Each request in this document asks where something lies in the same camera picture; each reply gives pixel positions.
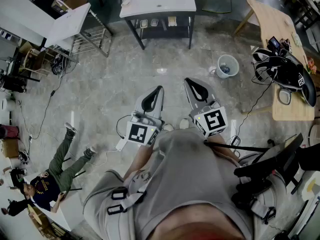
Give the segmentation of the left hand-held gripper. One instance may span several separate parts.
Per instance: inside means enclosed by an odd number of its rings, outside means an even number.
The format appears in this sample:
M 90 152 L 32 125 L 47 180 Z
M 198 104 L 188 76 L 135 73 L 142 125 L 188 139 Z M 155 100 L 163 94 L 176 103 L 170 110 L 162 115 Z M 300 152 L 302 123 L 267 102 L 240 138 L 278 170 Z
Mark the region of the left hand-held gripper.
M 164 102 L 164 88 L 161 85 L 144 92 L 135 102 L 131 119 L 127 122 L 125 140 L 150 147 L 163 129 L 161 118 Z

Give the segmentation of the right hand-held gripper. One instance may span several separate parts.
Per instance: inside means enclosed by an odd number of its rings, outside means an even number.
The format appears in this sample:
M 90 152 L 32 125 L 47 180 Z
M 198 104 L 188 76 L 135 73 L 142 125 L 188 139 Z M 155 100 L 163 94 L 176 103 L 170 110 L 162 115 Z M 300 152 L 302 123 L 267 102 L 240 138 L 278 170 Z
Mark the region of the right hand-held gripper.
M 224 106 L 215 98 L 213 88 L 197 78 L 184 79 L 184 88 L 191 106 L 192 122 L 205 138 L 217 135 L 228 127 Z

